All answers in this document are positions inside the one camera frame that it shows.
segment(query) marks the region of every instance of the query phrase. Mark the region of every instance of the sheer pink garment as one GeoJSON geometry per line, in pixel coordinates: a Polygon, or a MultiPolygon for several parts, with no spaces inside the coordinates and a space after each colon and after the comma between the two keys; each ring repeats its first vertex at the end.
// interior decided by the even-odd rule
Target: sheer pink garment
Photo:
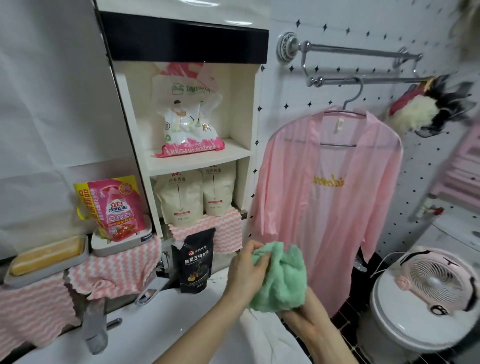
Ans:
{"type": "Polygon", "coordinates": [[[397,134],[370,113],[322,111],[268,141],[252,204],[254,237],[302,250],[309,285],[330,316],[348,298],[359,247],[367,261],[375,251],[401,159],[397,134]]]}

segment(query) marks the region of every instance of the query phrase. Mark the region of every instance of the green cloth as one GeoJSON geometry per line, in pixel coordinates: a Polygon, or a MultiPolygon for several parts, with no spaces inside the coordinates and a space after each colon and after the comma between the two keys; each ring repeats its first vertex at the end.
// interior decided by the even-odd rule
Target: green cloth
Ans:
{"type": "Polygon", "coordinates": [[[260,312],[279,312],[305,303],[307,269],[300,249],[291,245],[283,252],[282,242],[268,243],[253,252],[256,264],[262,255],[271,252],[270,266],[262,288],[255,294],[249,308],[260,312]]]}

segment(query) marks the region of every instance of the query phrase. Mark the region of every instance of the toilet lid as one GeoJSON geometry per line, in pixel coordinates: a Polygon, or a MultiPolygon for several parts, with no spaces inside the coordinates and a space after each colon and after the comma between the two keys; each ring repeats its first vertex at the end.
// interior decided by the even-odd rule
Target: toilet lid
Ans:
{"type": "Polygon", "coordinates": [[[470,312],[432,314],[424,301],[396,285],[391,269],[380,276],[373,293],[377,314],[389,328],[406,341],[426,348],[456,344],[473,328],[479,316],[479,305],[470,312]]]}

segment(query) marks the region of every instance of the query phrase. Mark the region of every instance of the floor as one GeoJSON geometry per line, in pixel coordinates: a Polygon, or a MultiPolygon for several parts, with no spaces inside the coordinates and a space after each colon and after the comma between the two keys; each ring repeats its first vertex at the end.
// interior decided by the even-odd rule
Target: floor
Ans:
{"type": "MultiPolygon", "coordinates": [[[[375,279],[380,276],[377,274],[372,279],[370,275],[375,271],[381,262],[381,258],[375,254],[368,264],[368,272],[362,273],[356,269],[352,272],[352,285],[350,289],[350,296],[345,304],[340,308],[340,311],[332,318],[332,322],[337,329],[340,330],[345,343],[357,358],[359,364],[374,364],[370,363],[367,358],[363,356],[357,346],[356,330],[359,323],[359,316],[368,309],[370,292],[372,291],[375,279]]],[[[287,330],[295,336],[295,334],[284,323],[287,330]]],[[[305,344],[301,339],[295,336],[296,340],[308,355],[310,360],[312,357],[308,353],[305,344]]],[[[425,354],[412,364],[452,364],[451,358],[455,354],[453,349],[447,349],[440,353],[425,354]]]]}

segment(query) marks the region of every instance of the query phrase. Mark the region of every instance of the pink towel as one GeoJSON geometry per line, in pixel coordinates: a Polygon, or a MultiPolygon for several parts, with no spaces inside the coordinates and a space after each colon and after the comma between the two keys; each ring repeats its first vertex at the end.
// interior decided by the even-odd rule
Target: pink towel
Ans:
{"type": "Polygon", "coordinates": [[[0,287],[0,361],[24,342],[49,345],[62,329],[77,326],[63,272],[19,289],[0,287]]]}
{"type": "Polygon", "coordinates": [[[162,242],[154,235],[151,241],[124,252],[103,257],[91,255],[70,268],[68,278],[78,293],[91,293],[89,300],[140,293],[161,254],[162,242]]]}
{"type": "Polygon", "coordinates": [[[204,215],[204,218],[187,228],[170,226],[175,238],[175,246],[180,249],[188,235],[196,232],[216,228],[213,238],[214,253],[232,253],[241,249],[241,215],[235,208],[229,208],[224,216],[215,217],[204,215]]]}

